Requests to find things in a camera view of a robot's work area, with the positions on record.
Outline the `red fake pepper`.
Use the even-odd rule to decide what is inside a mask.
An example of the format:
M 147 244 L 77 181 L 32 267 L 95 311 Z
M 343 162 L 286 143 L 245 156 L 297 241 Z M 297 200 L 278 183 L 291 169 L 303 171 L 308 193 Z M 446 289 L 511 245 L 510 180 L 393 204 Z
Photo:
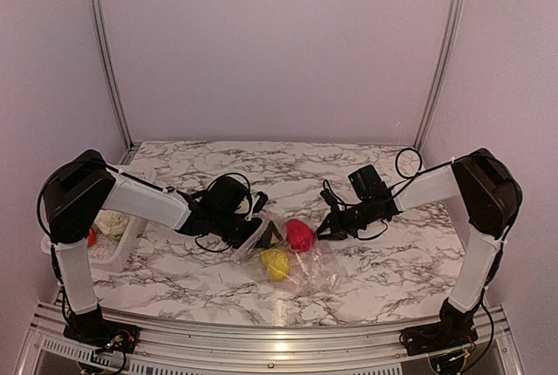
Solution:
M 312 249 L 315 243 L 313 230 L 304 222 L 290 219 L 286 222 L 287 242 L 296 253 L 305 253 Z

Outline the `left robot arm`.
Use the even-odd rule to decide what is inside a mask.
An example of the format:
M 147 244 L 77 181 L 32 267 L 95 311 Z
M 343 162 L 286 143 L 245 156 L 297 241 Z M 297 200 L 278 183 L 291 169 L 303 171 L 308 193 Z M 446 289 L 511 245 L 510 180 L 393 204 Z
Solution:
M 266 194 L 251 193 L 242 174 L 223 174 L 207 188 L 188 194 L 111 166 L 95 150 L 84 151 L 47 178 L 36 206 L 69 306 L 68 325 L 91 344 L 103 344 L 110 337 L 86 252 L 90 228 L 100 211 L 124 213 L 195 238 L 217 235 L 230 248 L 247 251 L 282 240 L 282 223 L 264 211 L 267 202 Z

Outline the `clear zip top bag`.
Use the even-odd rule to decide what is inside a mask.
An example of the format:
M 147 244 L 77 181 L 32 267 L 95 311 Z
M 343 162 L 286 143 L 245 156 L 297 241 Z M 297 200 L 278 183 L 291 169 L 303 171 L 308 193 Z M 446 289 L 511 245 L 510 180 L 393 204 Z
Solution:
M 258 228 L 232 255 L 255 282 L 290 296 L 331 293 L 346 271 L 326 241 L 319 241 L 306 223 L 272 213 L 254 215 Z

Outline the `orange fake tomato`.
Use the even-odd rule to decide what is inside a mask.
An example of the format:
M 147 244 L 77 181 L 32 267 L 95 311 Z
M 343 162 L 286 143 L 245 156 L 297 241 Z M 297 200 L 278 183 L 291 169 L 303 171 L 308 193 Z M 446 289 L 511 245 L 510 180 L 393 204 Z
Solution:
M 96 242 L 96 233 L 93 228 L 89 229 L 88 237 L 87 237 L 87 247 L 91 248 Z

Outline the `white fake cauliflower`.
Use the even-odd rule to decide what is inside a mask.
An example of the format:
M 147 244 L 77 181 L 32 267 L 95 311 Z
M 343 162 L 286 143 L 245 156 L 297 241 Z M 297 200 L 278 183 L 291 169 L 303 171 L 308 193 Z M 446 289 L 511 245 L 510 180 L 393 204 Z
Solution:
M 106 236 L 121 237 L 125 233 L 130 220 L 129 215 L 101 210 L 94 221 L 94 225 Z

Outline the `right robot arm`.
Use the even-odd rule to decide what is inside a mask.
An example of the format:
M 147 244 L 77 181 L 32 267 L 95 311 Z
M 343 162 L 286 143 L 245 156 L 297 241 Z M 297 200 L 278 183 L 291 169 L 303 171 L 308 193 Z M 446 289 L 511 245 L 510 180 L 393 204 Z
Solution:
M 465 334 L 499 270 L 507 235 L 522 204 L 519 183 L 485 148 L 420 169 L 392 186 L 372 165 L 359 168 L 348 179 L 357 195 L 356 203 L 343 201 L 329 182 L 323 183 L 321 196 L 330 212 L 316 231 L 320 240 L 357 239 L 360 231 L 374 222 L 387 223 L 407 210 L 450 198 L 462 200 L 470 226 L 466 256 L 440 309 L 440 322 L 432 327 L 432 340 L 437 345 L 453 345 Z

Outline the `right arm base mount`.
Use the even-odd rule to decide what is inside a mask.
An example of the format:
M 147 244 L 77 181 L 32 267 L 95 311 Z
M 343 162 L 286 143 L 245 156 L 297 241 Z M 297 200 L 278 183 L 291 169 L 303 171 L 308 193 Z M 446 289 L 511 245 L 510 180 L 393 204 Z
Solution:
M 448 331 L 442 327 L 442 323 L 433 323 L 403 329 L 399 342 L 405 347 L 408 356 L 417 356 L 472 345 L 478 338 L 474 325 L 466 326 L 461 331 Z

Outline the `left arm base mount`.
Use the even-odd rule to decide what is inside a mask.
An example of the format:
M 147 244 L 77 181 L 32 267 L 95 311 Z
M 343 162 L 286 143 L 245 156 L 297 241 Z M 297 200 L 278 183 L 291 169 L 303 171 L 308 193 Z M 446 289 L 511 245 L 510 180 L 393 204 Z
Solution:
M 96 353 L 121 351 L 133 353 L 140 329 L 133 324 L 124 324 L 102 317 L 78 315 L 65 326 L 64 336 L 82 344 L 96 347 Z

